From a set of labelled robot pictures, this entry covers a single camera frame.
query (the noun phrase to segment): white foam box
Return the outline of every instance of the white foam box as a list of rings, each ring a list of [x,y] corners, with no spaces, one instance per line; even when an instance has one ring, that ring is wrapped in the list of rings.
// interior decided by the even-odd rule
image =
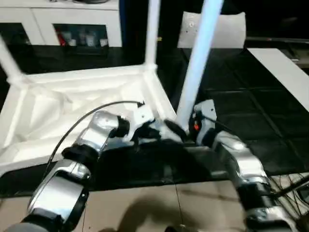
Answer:
[[[46,163],[63,134],[86,112],[114,101],[150,105],[155,117],[176,114],[156,74],[156,65],[55,72],[22,76],[11,83],[0,114],[0,176],[7,171]],[[105,108],[125,116],[136,104]],[[70,146],[91,116],[59,148]]]

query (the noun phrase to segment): red light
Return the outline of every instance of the red light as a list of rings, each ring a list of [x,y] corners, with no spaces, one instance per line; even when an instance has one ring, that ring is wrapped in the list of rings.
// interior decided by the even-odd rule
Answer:
[[[198,126],[197,123],[194,123],[194,129],[197,130],[197,131],[199,131],[199,126]]]

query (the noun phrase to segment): red object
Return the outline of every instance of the red object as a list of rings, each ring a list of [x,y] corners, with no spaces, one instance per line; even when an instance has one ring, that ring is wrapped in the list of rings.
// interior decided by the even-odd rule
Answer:
[[[197,130],[197,131],[199,131],[199,126],[198,126],[197,123],[194,123],[194,129]]]
[[[60,45],[61,46],[65,46],[66,45],[66,41],[63,39],[62,35],[60,33],[57,33],[57,37],[58,37]]]

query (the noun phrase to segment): white bracket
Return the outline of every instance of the white bracket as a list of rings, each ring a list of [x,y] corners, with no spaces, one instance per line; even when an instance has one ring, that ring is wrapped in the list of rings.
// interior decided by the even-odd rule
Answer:
[[[213,100],[206,100],[196,104],[194,106],[195,112],[201,112],[203,116],[206,116],[212,120],[217,120],[217,114],[214,107]],[[216,124],[207,119],[202,120],[201,131],[197,135],[197,144],[202,145],[202,140],[210,128],[215,128]]]

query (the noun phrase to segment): white cabinet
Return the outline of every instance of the white cabinet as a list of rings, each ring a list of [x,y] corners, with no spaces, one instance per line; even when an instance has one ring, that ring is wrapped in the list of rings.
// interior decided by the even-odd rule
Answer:
[[[34,15],[31,9],[28,8],[0,8],[0,28],[1,24],[8,24],[8,26],[18,26],[20,24],[25,33],[27,34],[28,40],[32,45],[43,45],[43,40],[39,27],[36,23]]]
[[[119,11],[88,9],[32,9],[46,45],[59,45],[56,25],[104,25],[108,44],[121,47]]]
[[[102,4],[0,0],[0,32],[6,31],[12,35],[14,30],[11,26],[22,31],[26,37],[24,40],[33,45],[63,45],[61,40],[64,37],[65,44],[74,45],[69,42],[76,42],[76,45],[93,46],[90,42],[92,37],[97,46],[106,43],[111,47],[122,46],[119,0]],[[83,34],[89,40],[87,44],[80,43]],[[66,38],[68,35],[74,35],[69,42]]]

